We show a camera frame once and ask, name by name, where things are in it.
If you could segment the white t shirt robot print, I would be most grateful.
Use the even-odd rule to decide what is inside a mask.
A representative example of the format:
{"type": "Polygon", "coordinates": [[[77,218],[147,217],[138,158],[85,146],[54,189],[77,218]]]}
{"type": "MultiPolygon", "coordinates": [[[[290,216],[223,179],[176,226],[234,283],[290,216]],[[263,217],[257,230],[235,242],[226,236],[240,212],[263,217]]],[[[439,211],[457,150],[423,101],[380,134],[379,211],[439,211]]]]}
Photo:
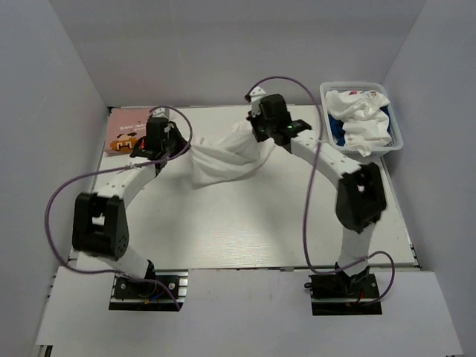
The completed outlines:
{"type": "Polygon", "coordinates": [[[196,138],[190,148],[192,185],[205,187],[243,179],[263,166],[275,147],[271,139],[256,141],[246,120],[235,123],[221,138],[196,138]]]}

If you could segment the white t shirt colourful print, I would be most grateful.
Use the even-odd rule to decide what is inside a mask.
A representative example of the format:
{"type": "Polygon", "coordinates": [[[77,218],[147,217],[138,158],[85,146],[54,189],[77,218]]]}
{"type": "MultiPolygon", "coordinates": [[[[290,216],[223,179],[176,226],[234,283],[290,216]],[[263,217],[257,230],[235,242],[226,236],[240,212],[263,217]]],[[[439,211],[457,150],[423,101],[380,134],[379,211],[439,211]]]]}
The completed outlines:
{"type": "Polygon", "coordinates": [[[328,91],[324,98],[327,113],[341,120],[345,130],[344,147],[356,149],[363,157],[391,142],[388,116],[380,111],[389,106],[387,97],[377,91],[328,91]]]}

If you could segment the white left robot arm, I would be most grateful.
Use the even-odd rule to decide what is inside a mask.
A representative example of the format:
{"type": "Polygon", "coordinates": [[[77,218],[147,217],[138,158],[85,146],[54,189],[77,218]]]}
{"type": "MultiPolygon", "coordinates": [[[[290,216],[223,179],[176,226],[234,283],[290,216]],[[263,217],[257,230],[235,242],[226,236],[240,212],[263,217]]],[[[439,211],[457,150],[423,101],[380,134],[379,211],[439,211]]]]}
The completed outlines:
{"type": "Polygon", "coordinates": [[[73,249],[133,276],[131,286],[142,297],[155,292],[157,278],[152,274],[152,262],[129,243],[126,209],[168,159],[187,150],[187,141],[175,122],[165,115],[150,117],[145,136],[130,154],[128,168],[116,173],[99,191],[81,193],[75,200],[73,249]]]}

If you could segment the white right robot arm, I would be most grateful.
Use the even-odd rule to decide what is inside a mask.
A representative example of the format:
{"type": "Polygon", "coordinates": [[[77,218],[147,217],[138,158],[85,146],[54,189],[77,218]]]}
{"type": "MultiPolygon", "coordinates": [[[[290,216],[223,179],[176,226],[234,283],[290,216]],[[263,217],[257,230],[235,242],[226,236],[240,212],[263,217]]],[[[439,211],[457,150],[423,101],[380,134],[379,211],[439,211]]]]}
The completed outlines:
{"type": "Polygon", "coordinates": [[[387,207],[378,165],[361,164],[324,143],[306,121],[292,119],[280,94],[267,94],[257,88],[245,99],[251,106],[246,119],[257,141],[273,140],[310,164],[312,174],[322,174],[335,187],[335,215],[343,236],[332,276],[342,295],[355,295],[369,274],[370,242],[387,207]]]}

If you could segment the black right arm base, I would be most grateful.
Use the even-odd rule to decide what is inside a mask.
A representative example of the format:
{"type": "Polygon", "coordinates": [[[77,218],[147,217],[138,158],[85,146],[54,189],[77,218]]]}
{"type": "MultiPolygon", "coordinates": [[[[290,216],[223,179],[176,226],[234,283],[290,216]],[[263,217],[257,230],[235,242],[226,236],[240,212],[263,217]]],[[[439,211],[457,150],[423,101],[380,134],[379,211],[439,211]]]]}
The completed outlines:
{"type": "Polygon", "coordinates": [[[374,274],[369,274],[356,286],[347,290],[335,275],[310,275],[304,284],[310,293],[313,316],[381,315],[379,287],[374,274]]]}

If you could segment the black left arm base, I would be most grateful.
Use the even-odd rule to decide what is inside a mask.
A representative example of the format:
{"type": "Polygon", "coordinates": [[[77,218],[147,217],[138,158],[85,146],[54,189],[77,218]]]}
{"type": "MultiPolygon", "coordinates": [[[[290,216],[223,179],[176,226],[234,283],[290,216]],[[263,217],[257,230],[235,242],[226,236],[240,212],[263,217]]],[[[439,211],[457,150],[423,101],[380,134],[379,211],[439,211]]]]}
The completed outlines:
{"type": "Polygon", "coordinates": [[[138,283],[116,276],[109,299],[109,310],[177,312],[187,294],[188,275],[188,271],[155,272],[156,279],[169,289],[179,307],[160,284],[138,283]]]}

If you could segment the folded pink t shirt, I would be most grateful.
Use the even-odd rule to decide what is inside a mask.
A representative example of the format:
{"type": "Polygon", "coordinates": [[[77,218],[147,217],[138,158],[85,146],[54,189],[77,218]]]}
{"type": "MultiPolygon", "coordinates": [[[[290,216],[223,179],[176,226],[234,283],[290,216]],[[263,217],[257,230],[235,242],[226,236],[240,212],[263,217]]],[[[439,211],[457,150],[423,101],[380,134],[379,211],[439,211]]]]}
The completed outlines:
{"type": "Polygon", "coordinates": [[[112,108],[107,121],[104,153],[128,155],[138,140],[146,135],[151,107],[112,108]]]}

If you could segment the blue t shirt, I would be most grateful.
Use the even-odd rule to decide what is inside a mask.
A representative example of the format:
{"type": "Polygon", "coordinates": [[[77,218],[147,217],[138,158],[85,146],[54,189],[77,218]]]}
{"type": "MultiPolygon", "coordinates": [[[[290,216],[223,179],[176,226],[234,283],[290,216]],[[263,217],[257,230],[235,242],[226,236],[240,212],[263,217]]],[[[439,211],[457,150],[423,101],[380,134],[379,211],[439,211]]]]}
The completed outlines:
{"type": "MultiPolygon", "coordinates": [[[[380,108],[380,111],[385,113],[389,118],[389,124],[387,125],[387,133],[390,135],[390,112],[388,106],[383,106],[380,108]]],[[[336,120],[331,114],[328,114],[328,121],[331,129],[332,136],[335,139],[335,142],[338,146],[344,147],[346,144],[345,140],[345,130],[343,128],[344,123],[341,120],[336,120]]]]}

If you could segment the white plastic basket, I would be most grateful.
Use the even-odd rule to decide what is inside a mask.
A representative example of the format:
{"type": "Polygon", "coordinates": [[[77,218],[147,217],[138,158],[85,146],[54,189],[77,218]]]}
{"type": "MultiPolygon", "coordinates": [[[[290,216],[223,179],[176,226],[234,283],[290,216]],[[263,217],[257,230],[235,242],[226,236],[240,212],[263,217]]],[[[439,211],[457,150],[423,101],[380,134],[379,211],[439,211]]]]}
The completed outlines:
{"type": "Polygon", "coordinates": [[[357,159],[403,148],[402,134],[382,85],[325,82],[320,85],[320,93],[331,147],[357,159]]]}

